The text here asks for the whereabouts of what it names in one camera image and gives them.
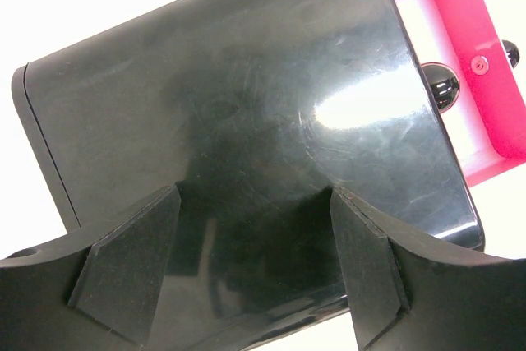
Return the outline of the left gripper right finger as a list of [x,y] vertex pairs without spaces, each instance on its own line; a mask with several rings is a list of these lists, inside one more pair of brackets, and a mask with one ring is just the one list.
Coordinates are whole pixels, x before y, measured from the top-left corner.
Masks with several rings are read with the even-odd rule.
[[330,216],[359,349],[524,349],[524,260],[434,238],[344,189]]

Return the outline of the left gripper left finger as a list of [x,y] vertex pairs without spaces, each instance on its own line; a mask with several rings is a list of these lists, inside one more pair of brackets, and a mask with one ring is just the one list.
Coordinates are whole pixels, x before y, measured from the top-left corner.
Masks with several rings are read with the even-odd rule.
[[164,187],[100,220],[1,261],[3,350],[143,350],[181,198]]

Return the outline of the black drawer cabinet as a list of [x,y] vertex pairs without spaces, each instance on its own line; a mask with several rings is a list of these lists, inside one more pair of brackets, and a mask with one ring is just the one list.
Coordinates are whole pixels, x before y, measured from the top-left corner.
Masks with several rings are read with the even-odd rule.
[[241,350],[348,308],[330,195],[484,232],[395,0],[177,0],[19,68],[68,231],[182,198],[150,350]]

